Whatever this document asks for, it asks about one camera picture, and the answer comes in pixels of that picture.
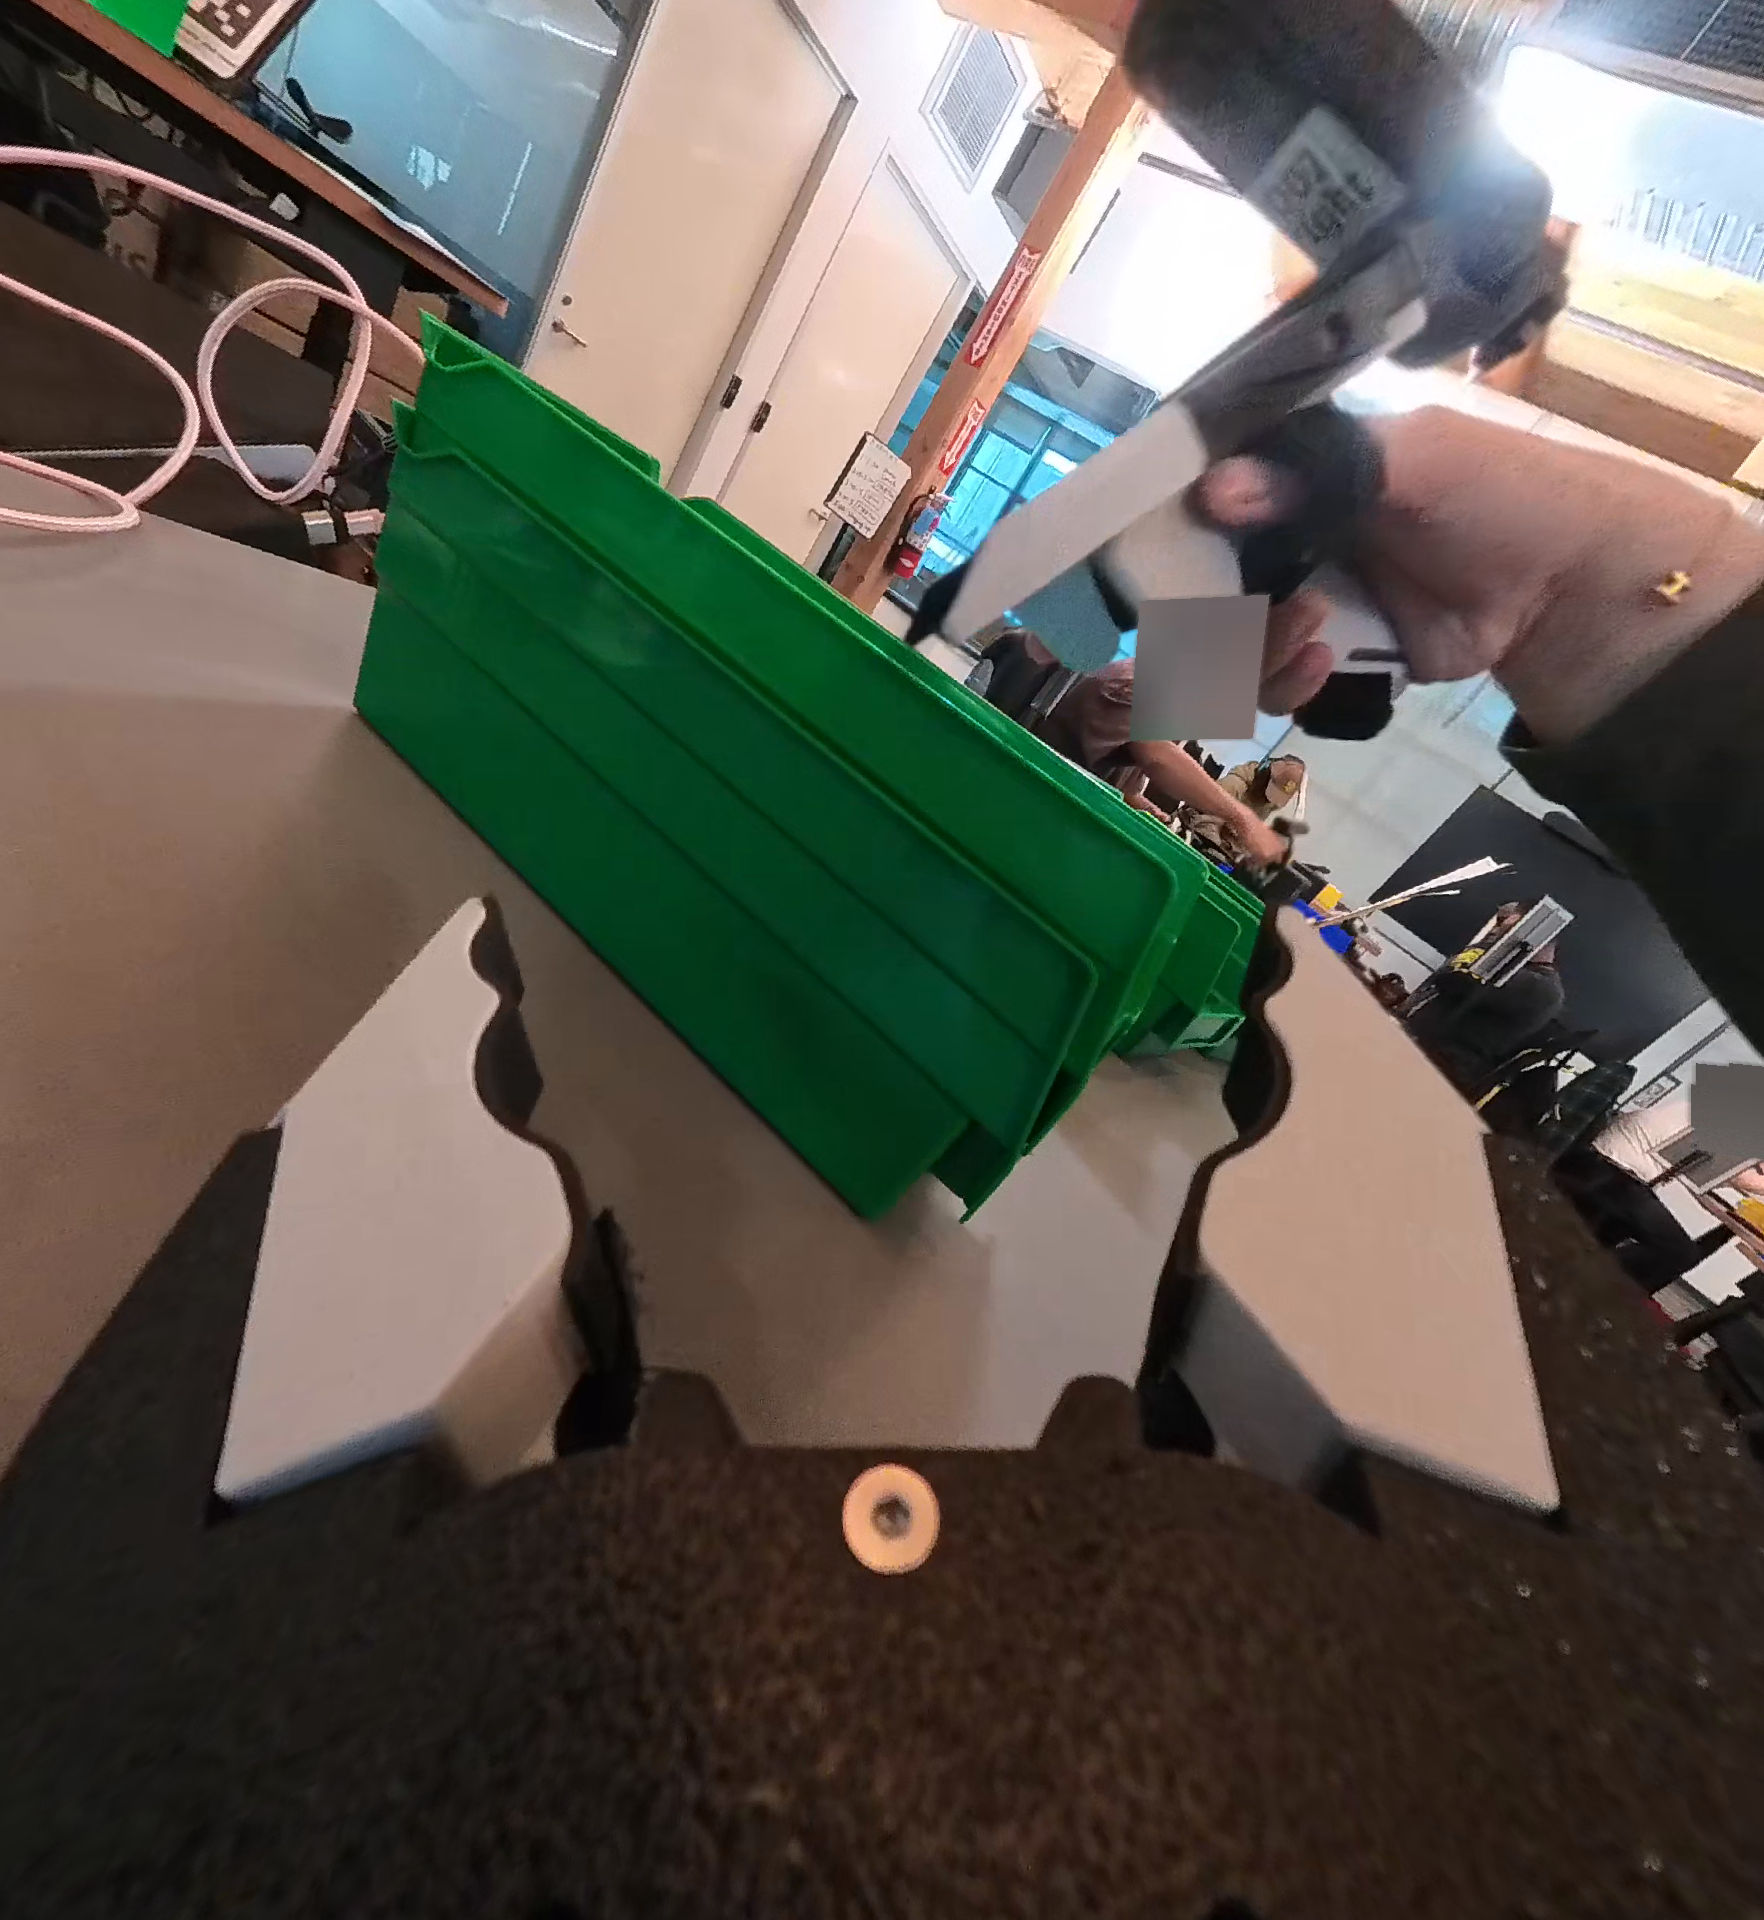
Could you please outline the person's right hand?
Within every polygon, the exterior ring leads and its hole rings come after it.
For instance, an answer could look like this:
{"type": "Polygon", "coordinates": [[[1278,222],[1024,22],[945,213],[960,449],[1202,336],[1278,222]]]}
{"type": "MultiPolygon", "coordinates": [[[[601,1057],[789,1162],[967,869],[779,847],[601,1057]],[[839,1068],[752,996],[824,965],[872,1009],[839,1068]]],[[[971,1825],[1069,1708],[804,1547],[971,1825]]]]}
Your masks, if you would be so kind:
{"type": "Polygon", "coordinates": [[[1592,737],[1764,589],[1764,523],[1674,470],[1446,406],[1364,435],[1387,491],[1348,574],[1412,685],[1493,678],[1540,746],[1592,737]]]}

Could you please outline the wooden support post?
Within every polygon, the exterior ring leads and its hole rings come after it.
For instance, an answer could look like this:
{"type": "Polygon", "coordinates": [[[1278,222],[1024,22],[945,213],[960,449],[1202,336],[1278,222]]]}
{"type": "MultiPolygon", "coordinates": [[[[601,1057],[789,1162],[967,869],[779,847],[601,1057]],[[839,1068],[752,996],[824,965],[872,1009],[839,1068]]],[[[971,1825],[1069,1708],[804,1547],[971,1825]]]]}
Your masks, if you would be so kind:
{"type": "Polygon", "coordinates": [[[1155,107],[1117,64],[1080,130],[1069,134],[1069,154],[1041,185],[1028,224],[1020,233],[1008,278],[989,281],[980,323],[967,331],[951,370],[941,375],[941,393],[930,399],[899,449],[911,455],[899,511],[877,538],[865,538],[830,582],[855,615],[880,604],[911,514],[951,486],[967,446],[980,439],[1024,347],[1035,343],[1055,292],[1069,281],[1074,255],[1108,222],[1108,198],[1123,195],[1149,125],[1155,107]]]}

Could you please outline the wall notice sheet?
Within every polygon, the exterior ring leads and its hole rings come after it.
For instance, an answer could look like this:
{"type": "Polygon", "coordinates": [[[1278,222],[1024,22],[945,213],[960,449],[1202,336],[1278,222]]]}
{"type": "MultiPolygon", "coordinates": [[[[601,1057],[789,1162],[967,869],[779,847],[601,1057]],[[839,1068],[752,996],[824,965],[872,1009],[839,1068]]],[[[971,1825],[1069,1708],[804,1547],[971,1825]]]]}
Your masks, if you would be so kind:
{"type": "Polygon", "coordinates": [[[855,541],[880,538],[886,511],[911,491],[911,455],[886,439],[865,435],[839,486],[824,491],[824,514],[842,523],[855,541]]]}

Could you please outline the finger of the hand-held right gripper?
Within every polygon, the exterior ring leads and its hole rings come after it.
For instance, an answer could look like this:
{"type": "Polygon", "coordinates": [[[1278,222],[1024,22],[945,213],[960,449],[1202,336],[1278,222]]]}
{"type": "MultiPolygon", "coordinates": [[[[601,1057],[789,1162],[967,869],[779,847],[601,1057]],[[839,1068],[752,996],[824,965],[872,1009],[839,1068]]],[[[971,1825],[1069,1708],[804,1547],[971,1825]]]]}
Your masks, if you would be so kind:
{"type": "Polygon", "coordinates": [[[1380,243],[1202,363],[1171,406],[1202,449],[1246,449],[1258,435],[1335,399],[1353,375],[1412,347],[1422,323],[1428,298],[1420,243],[1380,243]]]}
{"type": "Polygon", "coordinates": [[[916,645],[980,645],[1008,619],[1041,645],[1123,645],[1155,604],[1232,602],[1232,541],[1188,502],[1211,446],[1188,399],[1020,502],[922,593],[916,645]]]}

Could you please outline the fiducial tag sign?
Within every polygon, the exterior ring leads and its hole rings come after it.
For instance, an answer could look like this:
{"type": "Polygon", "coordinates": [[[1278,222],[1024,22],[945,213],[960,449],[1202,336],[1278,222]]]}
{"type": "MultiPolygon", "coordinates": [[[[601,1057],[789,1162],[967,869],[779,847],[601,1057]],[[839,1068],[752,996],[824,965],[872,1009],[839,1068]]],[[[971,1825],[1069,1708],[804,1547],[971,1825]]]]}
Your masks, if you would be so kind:
{"type": "Polygon", "coordinates": [[[189,0],[175,58],[205,81],[244,81],[303,28],[317,0],[189,0]]]}

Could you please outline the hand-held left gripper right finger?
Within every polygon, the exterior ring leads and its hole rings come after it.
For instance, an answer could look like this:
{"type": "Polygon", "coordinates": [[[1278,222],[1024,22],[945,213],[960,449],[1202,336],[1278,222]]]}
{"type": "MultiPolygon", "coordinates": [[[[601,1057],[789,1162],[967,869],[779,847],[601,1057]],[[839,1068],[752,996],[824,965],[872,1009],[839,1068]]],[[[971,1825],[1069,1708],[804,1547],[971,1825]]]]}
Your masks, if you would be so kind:
{"type": "Polygon", "coordinates": [[[1226,1110],[1155,1296],[1149,1443],[1558,1515],[1493,1131],[1302,907],[1260,912],[1226,1110]]]}

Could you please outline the long wooden desk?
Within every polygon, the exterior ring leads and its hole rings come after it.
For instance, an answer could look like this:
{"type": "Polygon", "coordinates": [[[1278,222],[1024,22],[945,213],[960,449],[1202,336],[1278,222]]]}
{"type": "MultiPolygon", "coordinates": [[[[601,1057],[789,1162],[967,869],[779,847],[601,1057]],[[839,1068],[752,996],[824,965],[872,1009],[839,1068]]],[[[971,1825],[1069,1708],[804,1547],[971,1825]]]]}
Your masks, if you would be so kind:
{"type": "Polygon", "coordinates": [[[308,147],[253,125],[223,92],[197,81],[194,64],[158,54],[151,42],[134,42],[128,28],[114,28],[107,11],[100,11],[85,0],[35,0],[35,11],[49,22],[56,35],[85,42],[102,64],[161,92],[175,106],[175,125],[194,125],[194,130],[261,154],[278,178],[308,185],[320,209],[335,209],[342,222],[371,233],[384,251],[414,255],[438,292],[465,298],[473,307],[485,307],[497,323],[508,315],[508,298],[489,278],[465,269],[458,251],[446,251],[418,224],[392,222],[371,195],[342,178],[308,147]]]}

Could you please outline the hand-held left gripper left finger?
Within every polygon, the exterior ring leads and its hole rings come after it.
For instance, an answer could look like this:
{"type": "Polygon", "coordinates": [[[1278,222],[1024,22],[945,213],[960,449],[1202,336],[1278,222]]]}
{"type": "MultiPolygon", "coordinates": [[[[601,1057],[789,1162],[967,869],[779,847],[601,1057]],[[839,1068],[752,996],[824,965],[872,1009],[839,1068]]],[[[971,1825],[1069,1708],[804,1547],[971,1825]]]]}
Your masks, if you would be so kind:
{"type": "Polygon", "coordinates": [[[278,1114],[215,1492],[426,1450],[485,1487],[638,1393],[628,1235],[534,1130],[505,904],[473,895],[278,1114]]]}

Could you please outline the white door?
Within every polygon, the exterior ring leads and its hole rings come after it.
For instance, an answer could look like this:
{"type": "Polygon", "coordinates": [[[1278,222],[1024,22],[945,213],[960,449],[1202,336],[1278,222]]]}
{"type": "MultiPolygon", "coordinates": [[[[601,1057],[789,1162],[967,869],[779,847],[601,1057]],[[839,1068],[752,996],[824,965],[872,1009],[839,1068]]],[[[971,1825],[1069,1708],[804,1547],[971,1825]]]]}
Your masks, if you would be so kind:
{"type": "Polygon", "coordinates": [[[529,375],[774,546],[886,439],[967,301],[936,134],[945,5],[665,0],[616,81],[529,375]]]}

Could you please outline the wall vent grille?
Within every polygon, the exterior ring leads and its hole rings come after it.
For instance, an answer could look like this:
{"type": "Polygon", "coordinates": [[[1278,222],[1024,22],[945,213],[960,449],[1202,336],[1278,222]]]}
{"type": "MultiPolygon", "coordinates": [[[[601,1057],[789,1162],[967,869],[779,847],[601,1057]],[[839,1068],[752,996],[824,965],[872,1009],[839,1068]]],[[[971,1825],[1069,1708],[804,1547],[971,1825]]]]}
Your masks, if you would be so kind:
{"type": "Polygon", "coordinates": [[[984,161],[998,154],[1008,125],[1028,106],[1024,54],[989,28],[960,28],[930,95],[922,125],[945,167],[980,185],[984,161]]]}

